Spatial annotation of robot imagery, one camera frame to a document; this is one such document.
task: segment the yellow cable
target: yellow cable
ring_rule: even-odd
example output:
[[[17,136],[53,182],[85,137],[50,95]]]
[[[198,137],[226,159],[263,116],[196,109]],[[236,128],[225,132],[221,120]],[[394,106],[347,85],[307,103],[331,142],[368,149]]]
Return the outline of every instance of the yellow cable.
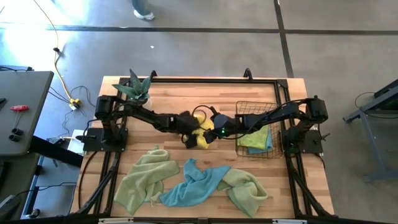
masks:
[[[57,48],[58,48],[58,43],[59,43],[58,32],[57,32],[57,30],[56,30],[54,24],[52,23],[52,21],[51,21],[51,19],[48,17],[48,15],[44,12],[44,10],[40,7],[40,5],[36,2],[36,0],[33,0],[33,1],[36,3],[36,5],[39,7],[39,9],[44,13],[44,15],[45,15],[45,16],[47,17],[47,19],[50,21],[51,26],[53,27],[53,29],[54,29],[54,31],[55,31],[55,34],[57,35]],[[67,86],[65,85],[65,82],[63,81],[63,78],[61,77],[61,74],[60,74],[60,72],[58,71],[57,62],[58,62],[58,59],[59,59],[60,57],[57,58],[57,54],[58,54],[58,53],[55,52],[55,56],[54,56],[54,67],[55,67],[55,70],[57,71],[57,75],[58,75],[59,79],[61,80],[62,87],[63,87],[63,89],[65,90],[65,93],[67,94],[67,96],[68,96],[70,102],[73,102],[74,99],[70,96],[70,94],[69,94],[69,92],[68,92],[68,89],[67,89]]]

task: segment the potted plant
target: potted plant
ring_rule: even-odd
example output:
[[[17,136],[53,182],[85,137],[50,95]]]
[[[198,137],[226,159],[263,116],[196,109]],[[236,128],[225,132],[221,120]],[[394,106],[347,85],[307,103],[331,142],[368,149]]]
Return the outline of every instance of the potted plant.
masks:
[[[130,86],[114,84],[117,90],[125,93],[128,97],[127,100],[133,101],[138,105],[142,105],[145,109],[150,109],[152,100],[148,94],[150,87],[150,77],[145,78],[142,83],[139,81],[138,76],[130,69]]]

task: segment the green plant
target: green plant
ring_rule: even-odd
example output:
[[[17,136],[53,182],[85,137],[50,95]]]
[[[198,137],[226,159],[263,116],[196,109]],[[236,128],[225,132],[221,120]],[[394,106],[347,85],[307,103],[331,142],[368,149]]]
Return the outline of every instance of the green plant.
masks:
[[[149,98],[150,77],[145,78],[141,83],[137,75],[130,69],[130,86],[115,84],[113,87],[125,93],[130,100],[144,104]]]

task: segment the wooden tabletop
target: wooden tabletop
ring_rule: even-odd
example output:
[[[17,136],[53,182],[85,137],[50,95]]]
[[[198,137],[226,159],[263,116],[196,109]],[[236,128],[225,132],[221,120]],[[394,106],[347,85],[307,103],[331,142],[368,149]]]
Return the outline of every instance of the wooden tabletop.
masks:
[[[104,77],[99,94],[115,95],[117,91],[111,85],[119,83],[119,79],[120,77]],[[287,80],[292,100],[307,97],[303,79],[288,78]],[[185,110],[192,111],[198,105],[208,105],[214,106],[220,113],[233,117],[237,101],[276,103],[274,87],[268,84],[152,83],[149,93],[153,102],[152,110],[156,113],[181,113]],[[93,126],[100,127],[101,123],[93,123]],[[235,141],[229,140],[216,140],[206,150],[187,150],[181,143],[180,136],[161,133],[151,125],[135,118],[127,119],[127,128],[129,136],[126,150],[121,156],[116,189],[132,165],[148,150],[154,149],[158,145],[161,149],[168,150],[170,159],[178,161],[181,168],[189,158],[193,158],[197,159],[196,165],[199,169],[229,165],[232,168],[250,172],[258,178],[269,193],[269,198],[259,208],[255,218],[294,217],[285,159],[238,156],[235,151]],[[89,156],[90,154],[85,156],[81,169],[85,166]],[[104,152],[99,152],[88,164],[81,186],[82,203],[87,201],[98,185],[103,157]],[[304,154],[302,157],[308,188],[325,210],[333,213],[322,161],[310,154]],[[180,182],[183,182],[182,169],[178,175],[164,180],[164,190],[168,191]],[[109,184],[104,191],[101,211],[106,204],[108,187]],[[71,212],[78,210],[77,192],[76,190]],[[297,192],[300,208],[304,212],[302,192],[301,190]],[[122,206],[113,203],[111,216],[128,217],[130,215]],[[225,192],[217,190],[205,202],[194,207],[165,207],[161,204],[151,207],[149,203],[144,203],[134,216],[247,218],[242,211],[235,207]]]

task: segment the blue towel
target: blue towel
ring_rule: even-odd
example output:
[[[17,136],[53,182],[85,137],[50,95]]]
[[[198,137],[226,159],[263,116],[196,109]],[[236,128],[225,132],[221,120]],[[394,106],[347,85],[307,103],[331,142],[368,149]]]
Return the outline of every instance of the blue towel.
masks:
[[[257,149],[257,148],[254,148],[254,147],[249,147],[248,148],[248,153],[249,154],[257,154],[257,153],[268,152],[270,150],[272,150],[271,128],[268,129],[268,135],[267,135],[267,140],[266,140],[266,150]]]
[[[198,205],[214,192],[230,168],[230,166],[221,166],[202,172],[195,166],[195,160],[189,159],[184,165],[185,182],[160,195],[160,201],[168,207]]]

